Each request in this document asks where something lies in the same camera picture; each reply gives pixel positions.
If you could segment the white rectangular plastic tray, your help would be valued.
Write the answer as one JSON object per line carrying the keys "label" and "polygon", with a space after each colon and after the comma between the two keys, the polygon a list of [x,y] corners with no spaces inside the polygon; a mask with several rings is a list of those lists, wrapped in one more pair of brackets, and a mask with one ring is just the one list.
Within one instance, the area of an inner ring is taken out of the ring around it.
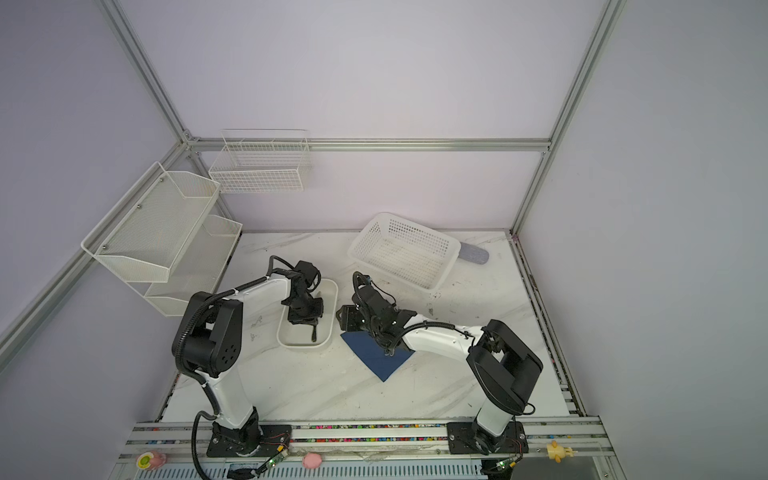
{"label": "white rectangular plastic tray", "polygon": [[300,319],[297,323],[290,321],[291,310],[284,306],[276,334],[278,344],[287,350],[300,352],[321,351],[328,347],[333,338],[338,294],[339,287],[335,281],[321,280],[313,297],[322,301],[322,314]]}

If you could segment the blue paper napkin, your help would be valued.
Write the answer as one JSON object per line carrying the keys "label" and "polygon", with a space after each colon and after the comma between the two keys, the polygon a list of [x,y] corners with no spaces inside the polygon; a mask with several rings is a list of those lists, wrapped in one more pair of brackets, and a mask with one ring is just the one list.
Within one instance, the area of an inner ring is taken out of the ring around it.
{"label": "blue paper napkin", "polygon": [[344,332],[341,339],[382,382],[386,382],[413,355],[412,351],[396,349],[390,356],[364,331]]}

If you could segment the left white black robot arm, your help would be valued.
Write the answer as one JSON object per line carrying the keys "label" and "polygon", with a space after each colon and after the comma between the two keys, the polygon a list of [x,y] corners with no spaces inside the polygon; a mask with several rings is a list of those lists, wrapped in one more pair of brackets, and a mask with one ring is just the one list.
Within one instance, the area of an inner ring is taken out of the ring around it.
{"label": "left white black robot arm", "polygon": [[264,432],[257,408],[247,398],[237,362],[243,346],[243,323],[248,314],[281,305],[287,321],[307,326],[312,346],[325,313],[317,292],[320,271],[308,261],[290,264],[271,256],[265,275],[221,293],[200,291],[187,304],[171,352],[180,374],[196,381],[212,412],[209,457],[269,455],[287,442],[288,427]]}

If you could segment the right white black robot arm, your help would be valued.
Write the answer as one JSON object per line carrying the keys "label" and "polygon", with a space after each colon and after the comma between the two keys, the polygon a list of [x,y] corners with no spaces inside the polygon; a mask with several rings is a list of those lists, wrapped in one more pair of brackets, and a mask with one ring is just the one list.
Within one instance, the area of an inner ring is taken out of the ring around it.
{"label": "right white black robot arm", "polygon": [[394,296],[359,271],[352,275],[352,303],[336,312],[341,338],[382,382],[416,352],[464,361],[485,401],[470,422],[447,425],[453,454],[524,454],[516,418],[526,414],[543,362],[504,322],[482,327],[431,319],[397,306]]}

